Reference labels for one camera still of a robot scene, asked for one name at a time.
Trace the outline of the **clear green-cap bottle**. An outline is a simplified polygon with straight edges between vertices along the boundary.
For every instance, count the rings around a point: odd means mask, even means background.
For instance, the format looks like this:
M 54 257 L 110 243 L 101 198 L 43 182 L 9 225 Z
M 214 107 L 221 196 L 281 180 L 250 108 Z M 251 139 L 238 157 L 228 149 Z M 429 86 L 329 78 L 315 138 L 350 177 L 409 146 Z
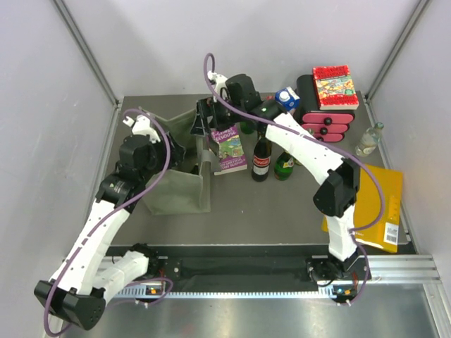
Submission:
M 355 147 L 357 156 L 366 157 L 377 148 L 382 137 L 383 128 L 384 124 L 377 122 L 373 127 L 369 127 L 365 131 Z

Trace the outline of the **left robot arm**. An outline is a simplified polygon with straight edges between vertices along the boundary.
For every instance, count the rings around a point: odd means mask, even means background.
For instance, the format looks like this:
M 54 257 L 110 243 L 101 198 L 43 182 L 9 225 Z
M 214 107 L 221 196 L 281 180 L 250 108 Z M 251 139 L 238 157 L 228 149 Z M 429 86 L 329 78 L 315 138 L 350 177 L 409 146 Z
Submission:
M 149 280 L 158 275 L 160 263 L 145 244 L 132 246 L 119 262 L 104 271 L 99 267 L 137 202 L 156 186 L 151 179 L 160 181 L 184 155 L 184 147 L 169 132 L 157 133 L 149 128 L 124 139 L 115 170 L 101 182 L 70 253 L 48 280 L 36 284 L 34 295 L 44 307 L 48 337 L 59 337 L 66 331 L 53 331 L 50 317 L 62 320 L 68 327 L 90 330 L 117 293 L 139 277 Z

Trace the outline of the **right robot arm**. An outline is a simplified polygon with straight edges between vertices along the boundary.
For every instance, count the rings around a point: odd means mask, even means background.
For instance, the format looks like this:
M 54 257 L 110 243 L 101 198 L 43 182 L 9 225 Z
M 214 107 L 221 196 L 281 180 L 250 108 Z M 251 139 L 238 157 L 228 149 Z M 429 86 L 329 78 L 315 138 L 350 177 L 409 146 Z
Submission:
M 354 271 L 358 257 L 352 234 L 360 180 L 358 162 L 311 136 L 278 98 L 263 100 L 246 74 L 227 78 L 208 70 L 204 79 L 212 95 L 197 102 L 192 133 L 206 136 L 248 122 L 298 160 L 319 184 L 313 202 L 325 215 L 328 227 L 328 257 L 322 262 L 328 269 L 326 278 L 346 278 Z

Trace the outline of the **cola bottle red cap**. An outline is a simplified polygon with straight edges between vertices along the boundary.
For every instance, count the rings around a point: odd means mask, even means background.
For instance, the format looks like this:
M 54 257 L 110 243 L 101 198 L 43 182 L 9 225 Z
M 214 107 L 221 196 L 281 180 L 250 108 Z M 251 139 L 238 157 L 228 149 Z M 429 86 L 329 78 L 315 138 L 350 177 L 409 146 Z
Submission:
M 271 163 L 272 144 L 266 137 L 260 137 L 254 147 L 252 159 L 252 179 L 263 182 L 268 177 Z

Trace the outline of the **blue juice carton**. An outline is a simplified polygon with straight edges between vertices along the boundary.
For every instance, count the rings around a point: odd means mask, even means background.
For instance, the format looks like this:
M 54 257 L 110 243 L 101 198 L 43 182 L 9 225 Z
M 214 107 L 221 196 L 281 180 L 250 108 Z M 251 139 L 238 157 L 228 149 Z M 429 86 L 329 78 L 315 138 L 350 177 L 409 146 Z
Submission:
M 276 92 L 275 100 L 281 104 L 288 113 L 294 114 L 300 103 L 300 97 L 292 87 L 286 87 Z

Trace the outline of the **green perrier bottle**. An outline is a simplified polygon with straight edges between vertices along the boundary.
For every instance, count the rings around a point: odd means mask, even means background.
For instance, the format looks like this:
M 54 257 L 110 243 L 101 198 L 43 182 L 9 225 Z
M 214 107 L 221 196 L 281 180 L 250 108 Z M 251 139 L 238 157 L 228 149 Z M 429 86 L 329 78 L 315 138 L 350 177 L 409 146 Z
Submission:
M 286 151 L 284 151 L 276 160 L 274 166 L 274 175 L 277 180 L 287 180 L 294 170 L 294 158 Z
M 252 134 L 255 131 L 254 123 L 250 121 L 240 122 L 240 129 L 244 134 Z

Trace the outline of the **green canvas bag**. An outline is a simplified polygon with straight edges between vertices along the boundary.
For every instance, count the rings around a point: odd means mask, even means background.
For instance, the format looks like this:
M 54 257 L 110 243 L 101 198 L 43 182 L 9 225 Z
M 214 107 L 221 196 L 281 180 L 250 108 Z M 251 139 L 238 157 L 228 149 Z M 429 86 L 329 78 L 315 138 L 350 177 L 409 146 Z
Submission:
M 142 197 L 152 215 L 208 213 L 211 210 L 211 175 L 220 169 L 214 143 L 190 133 L 196 110 L 172 118 L 156 116 L 162 128 L 185 148 L 181 164 L 168 169 L 158 184 Z

